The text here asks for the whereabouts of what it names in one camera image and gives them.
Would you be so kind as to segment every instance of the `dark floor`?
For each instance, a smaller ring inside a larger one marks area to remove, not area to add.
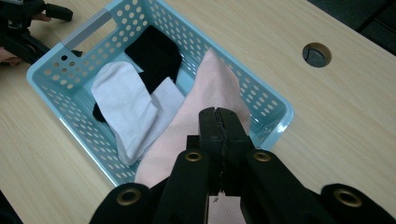
[[[307,1],[396,55],[396,0]]]

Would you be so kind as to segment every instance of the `light wood tabletop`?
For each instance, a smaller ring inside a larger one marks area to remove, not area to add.
[[[52,47],[109,1],[48,2],[75,12],[31,26]],[[349,185],[396,217],[395,56],[305,0],[166,2],[292,103],[273,152],[304,186]],[[327,66],[304,61],[310,43],[330,50]],[[87,223],[113,186],[30,87],[28,68],[0,67],[0,190],[25,223]]]

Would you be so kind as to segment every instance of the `round desk hole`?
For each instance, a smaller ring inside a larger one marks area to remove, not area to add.
[[[325,67],[332,60],[332,54],[326,46],[310,43],[303,48],[303,58],[313,67]]]

